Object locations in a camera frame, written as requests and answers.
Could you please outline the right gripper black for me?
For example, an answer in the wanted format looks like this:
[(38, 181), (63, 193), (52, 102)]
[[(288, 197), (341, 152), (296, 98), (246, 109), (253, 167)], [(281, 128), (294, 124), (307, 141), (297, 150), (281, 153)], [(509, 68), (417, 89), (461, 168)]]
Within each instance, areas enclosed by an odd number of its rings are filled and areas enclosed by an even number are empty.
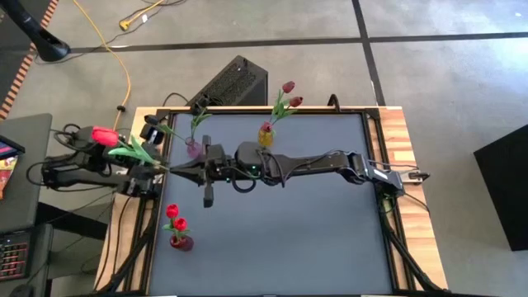
[(236, 177), (232, 169), (233, 159), (225, 154), (221, 144), (212, 144), (211, 137), (204, 135), (202, 138), (202, 158), (193, 159), (187, 163), (171, 166), (171, 174), (183, 177), (197, 185), (205, 184), (203, 205), (210, 208), (214, 204), (214, 182), (233, 183)]

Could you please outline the red artificial tulip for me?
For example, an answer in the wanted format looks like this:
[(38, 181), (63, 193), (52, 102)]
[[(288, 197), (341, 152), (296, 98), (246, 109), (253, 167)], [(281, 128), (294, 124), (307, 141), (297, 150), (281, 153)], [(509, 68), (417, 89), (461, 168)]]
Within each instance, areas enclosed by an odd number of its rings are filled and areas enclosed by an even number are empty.
[(92, 139), (97, 144), (110, 147), (111, 150), (108, 152), (110, 156), (133, 158), (149, 163), (155, 168), (168, 170), (161, 161), (154, 159), (133, 135), (130, 136), (131, 144), (126, 144), (120, 140), (120, 135), (115, 130), (95, 126), (92, 130)]
[(190, 232), (186, 219), (177, 217), (170, 218), (170, 222), (163, 225), (163, 230), (172, 232), (176, 243), (181, 241)]
[(177, 204), (170, 204), (166, 208), (166, 216), (169, 218), (169, 223), (163, 226), (163, 229), (166, 231), (171, 231), (172, 234), (179, 238), (178, 230), (175, 228), (175, 223), (179, 215), (179, 208)]

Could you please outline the pink glass vase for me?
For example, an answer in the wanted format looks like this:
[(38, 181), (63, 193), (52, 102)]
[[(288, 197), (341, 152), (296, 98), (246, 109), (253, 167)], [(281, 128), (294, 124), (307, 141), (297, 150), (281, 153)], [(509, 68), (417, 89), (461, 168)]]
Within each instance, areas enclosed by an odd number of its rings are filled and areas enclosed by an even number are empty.
[(192, 137), (188, 137), (185, 140), (186, 151), (191, 159), (197, 159), (202, 155), (202, 144)]

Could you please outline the grey desk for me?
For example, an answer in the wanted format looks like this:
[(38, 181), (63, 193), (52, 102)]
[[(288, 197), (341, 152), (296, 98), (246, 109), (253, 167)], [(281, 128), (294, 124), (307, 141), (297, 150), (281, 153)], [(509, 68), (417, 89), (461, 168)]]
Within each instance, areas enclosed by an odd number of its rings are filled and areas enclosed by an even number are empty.
[(51, 122), (51, 114), (40, 114), (5, 120), (0, 124), (0, 135), (14, 140), (26, 150), (18, 158), (4, 198), (0, 200), (0, 233), (26, 229), (35, 224), (40, 186), (27, 180), (26, 171), (45, 159)]

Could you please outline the colourful printed box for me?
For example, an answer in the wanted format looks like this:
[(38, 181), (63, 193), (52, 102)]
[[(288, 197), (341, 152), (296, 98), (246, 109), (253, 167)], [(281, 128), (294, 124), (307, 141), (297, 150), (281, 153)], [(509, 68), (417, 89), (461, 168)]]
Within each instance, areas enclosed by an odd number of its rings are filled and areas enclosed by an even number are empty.
[(17, 156), (0, 160), (0, 200), (4, 198), (5, 189), (17, 165), (17, 160)]

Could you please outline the black mesh computer case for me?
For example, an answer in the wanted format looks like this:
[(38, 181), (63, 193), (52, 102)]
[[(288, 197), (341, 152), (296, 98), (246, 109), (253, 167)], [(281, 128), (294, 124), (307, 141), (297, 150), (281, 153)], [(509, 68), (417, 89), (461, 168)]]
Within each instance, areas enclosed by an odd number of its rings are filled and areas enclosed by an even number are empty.
[(210, 99), (208, 106), (266, 106), (268, 72), (237, 55), (193, 96), (196, 99), (201, 97)]

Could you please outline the black mat with orange stripes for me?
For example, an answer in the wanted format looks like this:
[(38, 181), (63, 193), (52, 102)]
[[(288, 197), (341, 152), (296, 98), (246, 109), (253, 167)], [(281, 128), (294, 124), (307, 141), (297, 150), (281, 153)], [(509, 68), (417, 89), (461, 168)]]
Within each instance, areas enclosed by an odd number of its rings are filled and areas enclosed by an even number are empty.
[[(37, 23), (46, 29), (59, 0), (20, 0)], [(34, 62), (36, 47), (0, 9), (0, 120), (11, 111), (23, 81)]]

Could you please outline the black stand foot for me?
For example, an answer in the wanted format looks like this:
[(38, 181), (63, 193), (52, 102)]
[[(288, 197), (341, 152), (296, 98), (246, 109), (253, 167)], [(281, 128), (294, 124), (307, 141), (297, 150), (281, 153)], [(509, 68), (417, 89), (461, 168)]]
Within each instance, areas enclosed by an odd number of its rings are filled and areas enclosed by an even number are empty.
[(71, 52), (68, 44), (44, 29), (18, 0), (0, 0), (0, 8), (27, 35), (45, 62), (60, 61)]

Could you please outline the keyboard with red lights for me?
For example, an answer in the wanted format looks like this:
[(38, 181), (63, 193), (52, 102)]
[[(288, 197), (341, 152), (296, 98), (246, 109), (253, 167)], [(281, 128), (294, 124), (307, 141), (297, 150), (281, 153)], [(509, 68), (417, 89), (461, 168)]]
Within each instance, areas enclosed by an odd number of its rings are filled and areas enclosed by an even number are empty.
[(31, 233), (0, 234), (0, 282), (27, 276), (30, 266)]

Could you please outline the yellow power plug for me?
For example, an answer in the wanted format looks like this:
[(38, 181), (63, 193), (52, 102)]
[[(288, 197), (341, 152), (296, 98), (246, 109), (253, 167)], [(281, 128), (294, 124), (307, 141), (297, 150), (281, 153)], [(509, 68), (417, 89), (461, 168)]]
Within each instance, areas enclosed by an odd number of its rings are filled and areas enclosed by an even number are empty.
[(119, 21), (119, 28), (122, 31), (127, 31), (130, 27), (130, 24), (136, 21), (138, 18), (140, 18), (143, 14), (151, 11), (155, 7), (161, 5), (165, 0), (158, 0), (155, 3), (152, 3), (150, 6), (143, 8), (139, 10), (138, 12), (135, 12), (132, 16), (126, 17), (124, 20)]

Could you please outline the wooden table border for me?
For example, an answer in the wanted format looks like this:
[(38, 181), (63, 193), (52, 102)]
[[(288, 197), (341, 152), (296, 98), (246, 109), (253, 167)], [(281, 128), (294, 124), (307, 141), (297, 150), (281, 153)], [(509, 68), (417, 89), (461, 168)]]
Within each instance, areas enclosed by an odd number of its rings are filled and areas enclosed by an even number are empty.
[[(389, 153), (389, 161), (396, 165), (416, 165), (413, 147), (408, 133), (403, 108), (395, 107), (392, 112), (385, 112), (382, 115), (382, 128), (384, 139)], [(241, 114), (243, 111), (271, 111), (272, 106), (213, 106), (211, 112), (233, 111)], [(419, 182), (404, 182), (404, 189), (410, 196), (398, 198), (398, 207), (403, 221), (403, 231), (408, 247), (408, 251), (413, 256), (415, 262), (427, 274), (429, 279), (443, 289), (448, 289), (445, 272), (441, 263), (435, 234), (433, 231), (430, 213), (425, 208), (427, 206), (426, 197)], [(110, 214), (115, 215), (108, 223), (106, 238), (101, 250), (101, 260), (97, 268), (97, 279), (95, 289), (100, 289), (111, 280), (112, 269), (117, 269), (116, 265), (122, 265), (126, 257), (132, 250), (134, 242), (134, 226), (141, 202), (132, 202), (125, 206), (128, 198), (118, 194), (111, 207)], [(146, 202), (147, 209), (153, 208), (153, 202)], [(144, 228), (139, 229), (139, 233), (144, 232)], [(128, 275), (122, 284), (118, 286), (119, 291), (139, 290), (139, 282), (134, 281), (129, 289), (124, 287)], [(416, 290), (421, 290), (421, 285), (417, 282)]]

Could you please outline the black cabinet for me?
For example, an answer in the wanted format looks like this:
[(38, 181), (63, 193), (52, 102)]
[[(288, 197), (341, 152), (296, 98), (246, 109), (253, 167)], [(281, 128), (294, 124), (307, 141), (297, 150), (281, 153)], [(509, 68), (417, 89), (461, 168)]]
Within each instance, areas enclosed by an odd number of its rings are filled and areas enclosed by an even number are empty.
[(528, 250), (528, 125), (474, 151), (512, 251)]

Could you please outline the silver metal bracket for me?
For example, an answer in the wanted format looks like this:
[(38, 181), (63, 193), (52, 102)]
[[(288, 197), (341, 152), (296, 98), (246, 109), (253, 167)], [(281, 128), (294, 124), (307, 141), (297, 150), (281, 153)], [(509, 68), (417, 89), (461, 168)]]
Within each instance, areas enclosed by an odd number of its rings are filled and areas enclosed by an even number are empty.
[(145, 124), (139, 137), (146, 140), (149, 144), (159, 145), (163, 142), (165, 133), (160, 131), (155, 125)]

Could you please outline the black aluminium table frame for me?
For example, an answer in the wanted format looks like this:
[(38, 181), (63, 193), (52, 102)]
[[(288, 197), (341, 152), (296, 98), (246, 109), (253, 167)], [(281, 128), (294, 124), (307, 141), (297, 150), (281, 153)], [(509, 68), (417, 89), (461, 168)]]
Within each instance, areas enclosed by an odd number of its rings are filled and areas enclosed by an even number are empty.
[[(352, 115), (361, 117), (361, 127), (364, 130), (368, 157), (365, 159), (365, 171), (374, 177), (401, 177), (400, 172), (394, 171), (394, 165), (389, 161), (389, 153), (384, 139), (382, 128), (382, 115), (385, 112), (395, 111), (391, 106), (339, 106), (337, 103), (330, 103), (326, 106), (298, 106), (295, 108), (286, 107), (285, 111), (291, 115)], [(144, 118), (154, 116), (160, 120), (166, 119), (169, 124), (174, 122), (177, 114), (189, 113), (189, 106), (141, 106), (136, 109), (131, 134), (138, 136), (144, 123)], [(388, 205), (392, 205), (392, 214), (380, 216), (381, 228), (384, 234), (385, 251), (388, 257), (389, 274), (391, 278), (392, 290), (395, 292), (411, 291), (417, 288), (415, 280), (415, 269), (410, 262), (412, 257), (408, 251), (405, 233), (403, 231), (403, 221), (398, 207), (397, 196), (389, 193), (387, 186), (377, 186), (375, 188), (376, 199), (379, 203), (384, 198), (388, 198)], [(141, 250), (139, 258), (134, 261), (134, 269), (129, 273), (124, 287), (129, 289), (134, 281), (139, 282), (139, 289), (146, 291), (150, 284), (153, 256), (155, 252), (155, 241), (158, 236), (158, 222), (161, 217), (161, 203), (154, 202), (151, 210), (147, 209), (147, 204), (141, 202), (134, 226), (134, 242), (139, 242), (139, 229), (147, 230), (148, 222), (153, 223), (153, 235), (146, 243), (146, 247)]]

